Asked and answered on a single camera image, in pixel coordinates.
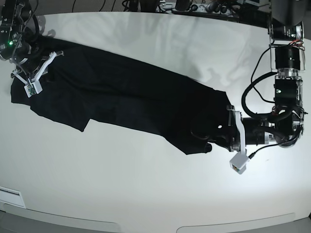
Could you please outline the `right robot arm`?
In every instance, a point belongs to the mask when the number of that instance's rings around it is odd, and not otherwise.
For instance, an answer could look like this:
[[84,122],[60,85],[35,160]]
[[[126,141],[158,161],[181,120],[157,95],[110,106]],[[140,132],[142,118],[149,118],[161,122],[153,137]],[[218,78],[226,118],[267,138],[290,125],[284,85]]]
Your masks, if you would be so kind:
[[48,52],[39,41],[39,24],[35,16],[39,1],[32,9],[28,0],[7,0],[0,13],[0,59],[16,65],[12,75],[32,85],[48,72],[62,51]]

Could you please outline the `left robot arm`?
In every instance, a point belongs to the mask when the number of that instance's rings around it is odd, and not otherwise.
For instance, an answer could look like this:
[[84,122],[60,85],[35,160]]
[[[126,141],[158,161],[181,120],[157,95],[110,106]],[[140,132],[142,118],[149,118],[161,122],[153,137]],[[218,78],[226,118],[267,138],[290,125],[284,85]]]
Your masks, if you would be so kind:
[[[305,111],[302,104],[302,78],[299,73],[304,64],[302,17],[307,9],[305,0],[272,0],[271,11],[261,12],[235,0],[215,0],[210,12],[228,8],[241,23],[253,26],[268,24],[271,43],[275,51],[275,66],[266,74],[252,78],[242,95],[242,118],[230,104],[225,92],[204,85],[192,85],[191,112],[188,114],[187,132],[181,150],[185,154],[208,153],[215,144],[238,155],[246,155],[247,145],[258,145],[260,150],[270,146],[266,135],[271,134],[275,145],[293,146],[303,133]],[[254,113],[246,105],[248,93],[261,81],[275,77],[275,97],[269,113]]]

